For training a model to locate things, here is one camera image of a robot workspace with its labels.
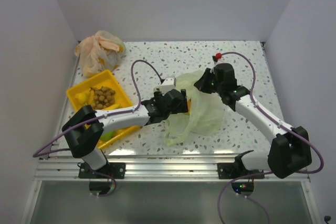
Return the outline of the green apple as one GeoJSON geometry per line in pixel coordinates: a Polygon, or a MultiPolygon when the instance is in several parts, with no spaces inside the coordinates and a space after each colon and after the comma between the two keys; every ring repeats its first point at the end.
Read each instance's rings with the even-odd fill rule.
{"type": "Polygon", "coordinates": [[[102,135],[100,139],[101,139],[102,141],[104,141],[104,142],[107,142],[107,141],[109,141],[110,139],[112,139],[113,136],[114,136],[114,131],[111,131],[111,132],[108,132],[108,133],[102,135]]]}

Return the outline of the green knotted plastic bag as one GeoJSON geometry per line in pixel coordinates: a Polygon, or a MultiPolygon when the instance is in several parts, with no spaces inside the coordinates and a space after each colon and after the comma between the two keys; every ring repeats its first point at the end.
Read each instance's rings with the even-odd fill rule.
{"type": "Polygon", "coordinates": [[[202,71],[184,73],[176,78],[176,88],[185,89],[187,100],[191,99],[189,115],[172,114],[165,120],[164,143],[167,146],[180,144],[192,133],[210,136],[219,132],[224,120],[224,104],[217,94],[198,91],[194,83],[203,75],[202,71]]]}

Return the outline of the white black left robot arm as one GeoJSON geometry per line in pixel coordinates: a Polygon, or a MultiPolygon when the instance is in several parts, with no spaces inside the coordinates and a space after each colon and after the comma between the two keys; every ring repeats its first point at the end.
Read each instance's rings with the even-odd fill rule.
{"type": "Polygon", "coordinates": [[[186,90],[172,89],[166,94],[155,92],[153,98],[123,109],[93,110],[86,105],[68,120],[62,133],[72,156],[82,159],[97,178],[104,178],[109,165],[103,151],[97,147],[102,135],[131,126],[161,123],[171,114],[187,111],[186,90]]]}

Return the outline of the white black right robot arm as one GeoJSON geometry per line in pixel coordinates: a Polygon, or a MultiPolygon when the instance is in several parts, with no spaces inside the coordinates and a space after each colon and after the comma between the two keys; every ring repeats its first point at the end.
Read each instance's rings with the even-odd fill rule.
{"type": "Polygon", "coordinates": [[[226,106],[250,121],[270,143],[264,153],[250,150],[237,155],[230,169],[231,178],[246,178],[259,170],[286,178],[312,163],[307,130],[292,127],[270,113],[252,90],[238,85],[231,64],[207,68],[194,86],[202,93],[218,94],[226,106]]]}

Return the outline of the bunch of longan fruit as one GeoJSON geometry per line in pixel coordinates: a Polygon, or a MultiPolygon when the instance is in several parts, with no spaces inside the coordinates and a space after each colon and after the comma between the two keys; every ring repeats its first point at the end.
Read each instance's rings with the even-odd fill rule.
{"type": "Polygon", "coordinates": [[[95,110],[106,109],[115,104],[115,91],[109,87],[91,87],[90,92],[92,93],[92,101],[89,105],[95,110]]]}

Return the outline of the orange yellow mango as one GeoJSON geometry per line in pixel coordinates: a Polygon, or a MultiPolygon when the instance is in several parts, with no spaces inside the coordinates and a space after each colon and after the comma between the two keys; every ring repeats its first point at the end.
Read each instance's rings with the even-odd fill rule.
{"type": "Polygon", "coordinates": [[[185,114],[186,114],[186,115],[189,115],[189,114],[190,114],[190,111],[191,111],[191,99],[189,99],[189,100],[187,101],[187,109],[188,109],[188,111],[185,112],[185,114]]]}

